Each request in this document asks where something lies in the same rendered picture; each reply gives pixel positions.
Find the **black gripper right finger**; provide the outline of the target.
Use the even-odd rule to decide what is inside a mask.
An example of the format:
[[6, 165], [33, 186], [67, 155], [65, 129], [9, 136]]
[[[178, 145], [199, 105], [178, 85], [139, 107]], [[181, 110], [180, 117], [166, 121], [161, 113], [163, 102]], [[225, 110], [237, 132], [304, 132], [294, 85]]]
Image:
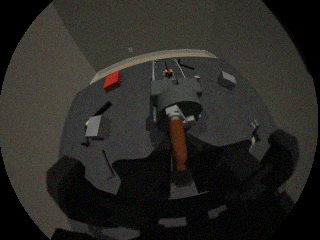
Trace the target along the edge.
[[185, 132], [185, 144], [187, 144], [188, 164], [191, 169], [192, 179], [195, 181], [197, 192], [208, 191], [207, 185], [211, 183], [213, 176], [219, 171], [221, 164], [228, 159], [249, 151], [252, 140], [239, 141], [224, 147], [209, 144], [207, 141], [196, 139]]

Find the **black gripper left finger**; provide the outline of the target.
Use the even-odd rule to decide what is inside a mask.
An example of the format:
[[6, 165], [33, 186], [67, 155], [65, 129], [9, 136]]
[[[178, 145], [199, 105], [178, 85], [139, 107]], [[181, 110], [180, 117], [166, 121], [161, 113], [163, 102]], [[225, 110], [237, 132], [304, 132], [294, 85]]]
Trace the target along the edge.
[[171, 132], [165, 133], [164, 139], [157, 145], [155, 151], [149, 153], [148, 157], [143, 159], [116, 160], [112, 163], [113, 171], [120, 176], [128, 179], [151, 179], [161, 180], [163, 189], [171, 196], [171, 141], [169, 141]]

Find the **red block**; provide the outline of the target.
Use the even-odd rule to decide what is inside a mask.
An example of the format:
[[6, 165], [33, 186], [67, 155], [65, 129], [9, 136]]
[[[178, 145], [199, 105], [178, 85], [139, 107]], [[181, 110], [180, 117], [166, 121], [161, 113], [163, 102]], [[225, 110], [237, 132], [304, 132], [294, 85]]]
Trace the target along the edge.
[[105, 80], [104, 91], [109, 92], [109, 91], [112, 91], [112, 89], [120, 87], [121, 85], [120, 80], [121, 80], [120, 71], [111, 73], [111, 75], [107, 76], [107, 80]]

